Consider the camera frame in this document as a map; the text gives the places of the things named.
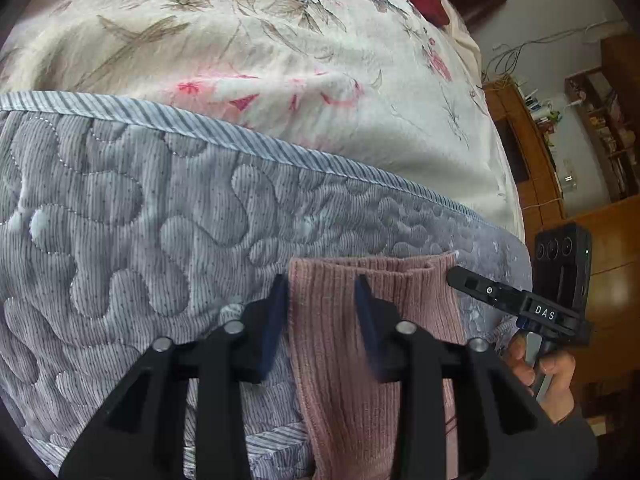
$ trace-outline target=bed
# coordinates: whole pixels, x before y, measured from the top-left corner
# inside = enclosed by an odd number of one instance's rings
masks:
[[[442,4],[437,28],[409,0],[31,1],[0,52],[0,394],[53,471],[155,336],[201,336],[290,257],[452,251],[530,286],[478,48]],[[515,330],[460,307],[466,336]],[[292,382],[281,359],[255,402]],[[291,404],[257,477],[306,471]]]

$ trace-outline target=black sleeve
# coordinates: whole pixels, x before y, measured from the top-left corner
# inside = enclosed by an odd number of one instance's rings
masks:
[[[588,479],[598,464],[598,443],[580,407],[576,406],[559,426],[565,439],[572,443],[571,456],[566,457],[572,463],[570,470],[575,472],[571,480]]]

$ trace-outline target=finger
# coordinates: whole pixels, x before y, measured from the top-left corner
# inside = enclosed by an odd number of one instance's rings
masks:
[[[525,386],[531,386],[533,381],[536,380],[536,373],[533,368],[523,361],[518,361],[515,366],[511,367],[511,371]]]
[[[524,336],[521,334],[516,334],[511,338],[509,342],[509,347],[507,348],[507,354],[509,357],[518,361],[524,358],[524,354],[527,350],[527,343],[524,339]]]
[[[569,389],[575,371],[575,358],[569,352],[556,352],[540,359],[540,368],[554,378],[549,385],[547,395],[554,395]]]

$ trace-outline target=floral bedsheet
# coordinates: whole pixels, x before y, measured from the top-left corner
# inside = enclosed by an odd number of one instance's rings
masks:
[[[394,172],[524,240],[482,89],[409,0],[33,0],[0,91],[119,94]]]

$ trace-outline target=gray quilted mat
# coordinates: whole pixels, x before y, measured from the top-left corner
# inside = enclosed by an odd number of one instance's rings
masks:
[[[530,287],[513,235],[375,168],[126,98],[20,92],[0,110],[0,396],[54,471],[153,339],[191,341],[239,316],[293,256],[456,251]],[[460,309],[468,336],[513,330],[470,298]],[[254,476],[304,476],[284,342],[242,394]],[[195,389],[189,403],[191,476]]]

